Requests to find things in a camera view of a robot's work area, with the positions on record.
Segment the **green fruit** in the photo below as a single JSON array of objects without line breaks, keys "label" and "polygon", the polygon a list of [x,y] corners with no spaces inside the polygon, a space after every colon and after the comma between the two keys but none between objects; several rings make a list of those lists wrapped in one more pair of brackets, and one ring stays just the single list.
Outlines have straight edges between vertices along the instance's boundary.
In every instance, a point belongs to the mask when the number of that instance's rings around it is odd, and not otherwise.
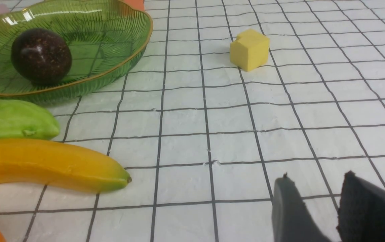
[{"label": "green fruit", "polygon": [[59,135],[59,123],[47,110],[34,103],[0,100],[0,139],[52,139]]}]

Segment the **banana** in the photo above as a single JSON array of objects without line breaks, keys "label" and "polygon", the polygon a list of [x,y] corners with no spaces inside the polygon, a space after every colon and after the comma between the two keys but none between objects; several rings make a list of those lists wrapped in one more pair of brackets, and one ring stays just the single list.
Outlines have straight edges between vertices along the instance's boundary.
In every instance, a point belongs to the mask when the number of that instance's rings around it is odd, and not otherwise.
[{"label": "banana", "polygon": [[104,193],[131,181],[117,161],[94,150],[43,139],[0,139],[0,184],[30,182]]}]

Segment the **foam cube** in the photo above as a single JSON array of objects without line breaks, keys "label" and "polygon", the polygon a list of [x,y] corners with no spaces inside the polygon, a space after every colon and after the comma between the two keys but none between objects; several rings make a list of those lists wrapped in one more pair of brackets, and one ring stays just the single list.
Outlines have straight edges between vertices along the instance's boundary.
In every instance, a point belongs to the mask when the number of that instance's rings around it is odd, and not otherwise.
[{"label": "foam cube", "polygon": [[230,44],[230,61],[242,70],[249,72],[266,64],[269,58],[270,39],[265,35],[248,29],[236,36]]}]

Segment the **dark brown fruit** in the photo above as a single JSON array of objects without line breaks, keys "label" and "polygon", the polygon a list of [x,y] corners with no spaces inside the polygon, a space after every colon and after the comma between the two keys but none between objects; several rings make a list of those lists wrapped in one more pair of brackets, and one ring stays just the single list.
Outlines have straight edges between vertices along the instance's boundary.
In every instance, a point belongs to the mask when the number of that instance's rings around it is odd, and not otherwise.
[{"label": "dark brown fruit", "polygon": [[65,40],[47,29],[21,33],[11,45],[16,71],[36,86],[58,84],[71,69],[72,57]]}]

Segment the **table surface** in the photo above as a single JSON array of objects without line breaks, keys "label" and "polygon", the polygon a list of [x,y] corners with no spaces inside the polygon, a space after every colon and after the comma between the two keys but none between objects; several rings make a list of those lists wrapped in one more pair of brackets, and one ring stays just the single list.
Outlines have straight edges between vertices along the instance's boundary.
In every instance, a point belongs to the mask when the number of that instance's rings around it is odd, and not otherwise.
[{"label": "table surface", "polygon": [[[340,241],[344,173],[385,189],[385,0],[146,0],[145,9],[154,32],[137,66],[50,108],[56,141],[110,155],[133,182],[100,196],[0,185],[8,242],[271,242],[272,189],[285,172]],[[229,43],[249,28],[271,51],[243,72]]]}]

